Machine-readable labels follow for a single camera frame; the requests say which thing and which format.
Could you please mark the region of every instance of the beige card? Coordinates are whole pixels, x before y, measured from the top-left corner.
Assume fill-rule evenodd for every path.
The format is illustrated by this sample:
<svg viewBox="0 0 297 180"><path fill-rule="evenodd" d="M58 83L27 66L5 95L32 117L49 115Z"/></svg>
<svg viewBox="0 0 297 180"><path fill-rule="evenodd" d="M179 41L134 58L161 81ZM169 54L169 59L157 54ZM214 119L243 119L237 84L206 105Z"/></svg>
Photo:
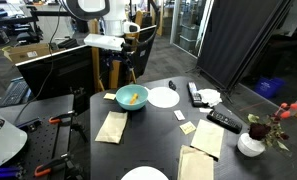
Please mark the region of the beige card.
<svg viewBox="0 0 297 180"><path fill-rule="evenodd" d="M181 146L178 180L213 180L214 161L213 158L188 146Z"/></svg>
<svg viewBox="0 0 297 180"><path fill-rule="evenodd" d="M190 121L181 125L180 128L186 135L196 130L196 126Z"/></svg>
<svg viewBox="0 0 297 180"><path fill-rule="evenodd" d="M109 111L104 124L101 126L95 141L119 144L127 122L127 112L117 113Z"/></svg>
<svg viewBox="0 0 297 180"><path fill-rule="evenodd" d="M224 129L218 125L200 120L191 146L219 159Z"/></svg>
<svg viewBox="0 0 297 180"><path fill-rule="evenodd" d="M106 93L104 99L114 100L116 98L116 94Z"/></svg>

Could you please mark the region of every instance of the black table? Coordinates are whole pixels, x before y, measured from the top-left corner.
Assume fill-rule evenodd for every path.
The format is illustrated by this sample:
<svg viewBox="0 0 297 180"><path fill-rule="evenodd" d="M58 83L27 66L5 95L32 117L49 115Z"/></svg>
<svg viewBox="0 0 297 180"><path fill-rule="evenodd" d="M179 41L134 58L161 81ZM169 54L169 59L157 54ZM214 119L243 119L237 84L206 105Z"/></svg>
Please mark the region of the black table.
<svg viewBox="0 0 297 180"><path fill-rule="evenodd" d="M161 109L147 102L142 109L128 113L128 121L120 144L94 141L109 111L125 112L116 101L105 100L103 96L109 90L91 97L91 179L121 179L130 170L139 166L151 166L163 172L169 180L176 180L181 145L190 146L194 132L184 135L179 126L191 121L196 127L200 119L207 120L206 114L191 105L187 83L193 81L187 77L174 77L143 84L154 87L168 87L169 80L176 84L180 102L172 108ZM197 84L197 88L207 88ZM248 126L225 106L218 104L215 109L240 121L244 126L241 132L247 132ZM178 121L174 111L181 110L186 120ZM273 150L261 156L248 158L237 148L239 135L224 131L221 156L215 162L215 179L271 179L282 177L280 168L287 166L281 154Z"/></svg>
<svg viewBox="0 0 297 180"><path fill-rule="evenodd" d="M52 158L58 158L60 155L68 152L69 138L70 138L70 126L59 126L50 125L48 119L50 117L67 113L73 110L73 95L65 95L60 97L55 97L51 99L45 99L40 101L35 101L30 103L20 115L19 121L16 124L24 123L26 121L35 119L39 117L43 120L43 124L38 127L41 130L28 133L29 149L28 153L25 154L22 159L24 162L24 168L27 170L27 174L24 176L26 179L34 179L33 173L34 169L42 165L43 163L49 162ZM10 123L14 123L19 112L22 110L24 105L10 106L5 108L0 108L0 115L3 116ZM32 137L38 136L37 141L32 140ZM42 137L50 138L52 142L45 142ZM45 175L37 179L64 179L65 171L53 171L50 175Z"/></svg>

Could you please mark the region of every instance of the flower pot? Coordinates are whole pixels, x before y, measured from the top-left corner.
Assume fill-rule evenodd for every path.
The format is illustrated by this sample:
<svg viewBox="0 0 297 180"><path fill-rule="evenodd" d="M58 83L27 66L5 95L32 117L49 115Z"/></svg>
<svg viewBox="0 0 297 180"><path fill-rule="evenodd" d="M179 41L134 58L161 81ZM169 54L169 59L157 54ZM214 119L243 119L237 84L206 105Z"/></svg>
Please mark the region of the flower pot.
<svg viewBox="0 0 297 180"><path fill-rule="evenodd" d="M258 156L265 151L265 145L261 141L257 141L249 137L248 133L243 133L238 140L238 149L245 156Z"/></svg>

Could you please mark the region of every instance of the teal bowl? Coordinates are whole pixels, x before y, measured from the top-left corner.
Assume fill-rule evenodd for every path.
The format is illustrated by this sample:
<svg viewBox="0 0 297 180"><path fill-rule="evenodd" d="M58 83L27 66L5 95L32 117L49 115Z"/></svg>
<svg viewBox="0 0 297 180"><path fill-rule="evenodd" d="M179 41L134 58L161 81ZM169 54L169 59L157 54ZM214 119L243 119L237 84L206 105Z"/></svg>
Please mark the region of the teal bowl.
<svg viewBox="0 0 297 180"><path fill-rule="evenodd" d="M133 95L137 93L138 98L134 104L130 104ZM144 107L147 103L148 91L145 87L131 84L120 88L116 93L118 104L125 110L134 111Z"/></svg>

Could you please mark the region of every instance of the glass door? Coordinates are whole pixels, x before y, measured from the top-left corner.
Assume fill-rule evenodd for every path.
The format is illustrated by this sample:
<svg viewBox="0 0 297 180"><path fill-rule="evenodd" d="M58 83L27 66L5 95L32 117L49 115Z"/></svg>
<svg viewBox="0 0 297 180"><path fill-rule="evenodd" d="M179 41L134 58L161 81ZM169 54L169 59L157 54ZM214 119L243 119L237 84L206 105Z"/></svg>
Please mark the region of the glass door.
<svg viewBox="0 0 297 180"><path fill-rule="evenodd" d="M197 57L214 0L176 0L171 43Z"/></svg>

